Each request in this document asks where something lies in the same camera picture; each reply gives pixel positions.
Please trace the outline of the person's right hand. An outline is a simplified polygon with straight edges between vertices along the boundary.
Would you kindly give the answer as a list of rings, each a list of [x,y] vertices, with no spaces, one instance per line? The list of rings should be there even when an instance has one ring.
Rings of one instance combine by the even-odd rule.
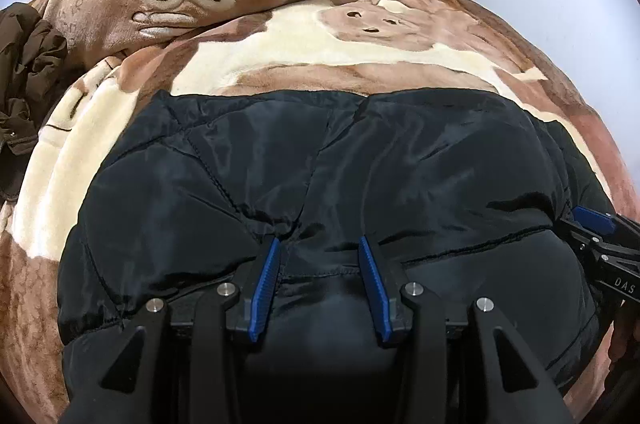
[[[639,388],[639,306],[626,300],[614,320],[605,392],[621,395]]]

